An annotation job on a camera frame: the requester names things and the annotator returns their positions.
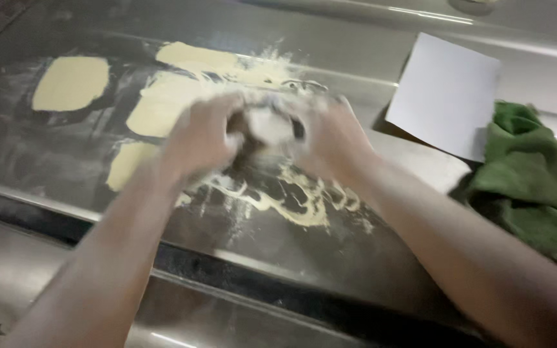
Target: white card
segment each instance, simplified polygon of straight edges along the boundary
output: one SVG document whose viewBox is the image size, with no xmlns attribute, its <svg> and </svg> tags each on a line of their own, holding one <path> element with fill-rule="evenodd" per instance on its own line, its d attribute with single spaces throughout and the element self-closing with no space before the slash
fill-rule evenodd
<svg viewBox="0 0 557 348">
<path fill-rule="evenodd" d="M 386 120 L 461 158 L 483 162 L 498 59 L 421 33 Z"/>
</svg>

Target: metal countertop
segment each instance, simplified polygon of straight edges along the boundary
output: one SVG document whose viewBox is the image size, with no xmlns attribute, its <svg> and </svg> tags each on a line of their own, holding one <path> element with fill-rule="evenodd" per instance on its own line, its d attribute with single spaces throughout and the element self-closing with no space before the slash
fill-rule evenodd
<svg viewBox="0 0 557 348">
<path fill-rule="evenodd" d="M 498 96 L 535 102 L 557 117 L 556 0 L 502 0 L 459 12 L 451 1 L 37 0 L 0 33 L 0 194 L 95 221 L 113 199 L 104 181 L 117 145 L 140 137 L 125 126 L 145 78 L 160 67 L 163 42 L 182 41 L 234 53 L 279 51 L 313 79 L 352 102 L 368 128 L 392 97 L 420 31 L 503 62 Z M 465 17 L 472 24 L 391 9 Z M 110 88 L 87 109 L 36 113 L 29 107 L 41 73 L 60 55 L 104 56 Z M 440 191 L 468 172 L 460 160 L 367 131 L 376 150 Z M 460 316 L 395 233 L 372 212 L 367 234 L 353 214 L 307 228 L 278 214 L 252 212 L 238 228 L 220 193 L 200 191 L 177 209 L 163 241 L 254 269 L 450 324 Z M 200 218 L 203 203 L 209 204 Z"/>
</svg>

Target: metal surface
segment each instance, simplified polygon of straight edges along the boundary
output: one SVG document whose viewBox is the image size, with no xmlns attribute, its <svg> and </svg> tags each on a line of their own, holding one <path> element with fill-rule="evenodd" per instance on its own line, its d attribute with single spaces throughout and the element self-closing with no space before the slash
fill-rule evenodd
<svg viewBox="0 0 557 348">
<path fill-rule="evenodd" d="M 333 40 L 320 40 L 326 34 Z M 56 201 L 55 210 L 67 204 L 74 207 L 69 214 L 96 218 L 91 212 L 101 212 L 115 196 L 104 181 L 118 143 L 161 141 L 136 136 L 124 122 L 146 77 L 160 68 L 153 55 L 162 42 L 250 53 L 283 38 L 280 51 L 307 64 L 303 78 L 347 95 L 361 121 L 373 122 L 395 89 L 391 81 L 397 81 L 414 37 L 375 25 L 213 0 L 40 1 L 0 35 L 0 187 L 15 191 L 0 192 L 24 201 Z M 42 71 L 63 54 L 107 57 L 110 87 L 86 110 L 32 112 L 28 100 Z M 441 167 L 454 160 L 439 158 Z M 274 174 L 258 174 L 259 185 L 278 187 Z M 407 313 L 460 322 L 403 242 L 371 211 L 332 214 L 328 229 L 304 228 L 273 210 L 253 211 L 249 220 L 238 221 L 224 201 L 220 193 L 202 190 L 190 206 L 175 211 L 163 239 Z M 366 233 L 362 218 L 370 220 L 373 233 Z"/>
<path fill-rule="evenodd" d="M 557 21 L 551 25 L 542 16 L 557 18 L 557 1 L 505 0 L 477 16 L 425 0 L 42 0 L 0 34 L 0 193 L 54 201 L 55 210 L 97 218 L 115 195 L 104 181 L 118 144 L 160 142 L 136 136 L 125 120 L 145 78 L 160 69 L 153 55 L 163 42 L 241 54 L 280 42 L 281 53 L 292 53 L 292 61 L 305 66 L 304 79 L 345 94 L 369 127 L 391 99 L 416 34 L 426 31 L 502 60 L 498 96 L 532 101 L 557 115 Z M 70 54 L 109 59 L 105 95 L 81 111 L 32 111 L 28 102 L 41 73 L 53 57 Z M 467 171 L 435 150 L 368 136 L 378 152 L 441 191 Z M 260 176 L 261 183 L 265 179 L 272 181 Z M 305 229 L 272 210 L 238 221 L 224 201 L 220 193 L 201 191 L 190 206 L 175 211 L 164 240 L 407 313 L 460 321 L 403 242 L 372 212 L 335 214 L 331 228 Z M 372 234 L 357 223 L 362 217 L 375 226 Z"/>
<path fill-rule="evenodd" d="M 27 310 L 67 249 L 0 224 L 0 333 Z M 151 277 L 127 347 L 368 347 L 293 313 Z"/>
<path fill-rule="evenodd" d="M 64 262 L 67 249 L 0 224 L 0 324 L 10 328 Z"/>
</svg>

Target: green towel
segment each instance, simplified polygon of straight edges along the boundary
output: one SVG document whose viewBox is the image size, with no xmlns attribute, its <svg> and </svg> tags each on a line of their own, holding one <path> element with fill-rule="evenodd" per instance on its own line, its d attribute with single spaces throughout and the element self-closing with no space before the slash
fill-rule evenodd
<svg viewBox="0 0 557 348">
<path fill-rule="evenodd" d="M 496 103 L 468 203 L 543 255 L 557 255 L 557 140 L 531 106 Z"/>
</svg>

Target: dough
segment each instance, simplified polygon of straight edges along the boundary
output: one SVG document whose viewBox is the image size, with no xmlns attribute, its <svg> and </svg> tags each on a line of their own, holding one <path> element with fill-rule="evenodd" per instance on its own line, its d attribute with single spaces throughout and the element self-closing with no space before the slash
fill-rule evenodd
<svg viewBox="0 0 557 348">
<path fill-rule="evenodd" d="M 109 83 L 109 64 L 96 57 L 59 57 L 40 79 L 32 108 L 70 111 L 88 106 Z"/>
<path fill-rule="evenodd" d="M 190 71 L 201 79 L 201 71 L 211 71 L 219 75 L 227 74 L 237 65 L 238 56 L 229 52 L 174 42 L 161 48 L 156 54 L 156 60 Z"/>
<path fill-rule="evenodd" d="M 246 113 L 246 119 L 253 138 L 267 146 L 295 140 L 290 120 L 275 114 L 270 108 L 253 108 Z"/>
<path fill-rule="evenodd" d="M 195 100 L 210 93 L 187 76 L 158 72 L 128 116 L 126 125 L 142 136 L 166 137 L 180 115 Z"/>
<path fill-rule="evenodd" d="M 129 142 L 121 144 L 120 153 L 115 156 L 111 163 L 111 171 L 106 179 L 106 184 L 115 192 L 121 190 L 137 166 L 145 159 L 154 156 L 158 151 L 158 146 L 146 144 L 144 142 Z"/>
</svg>

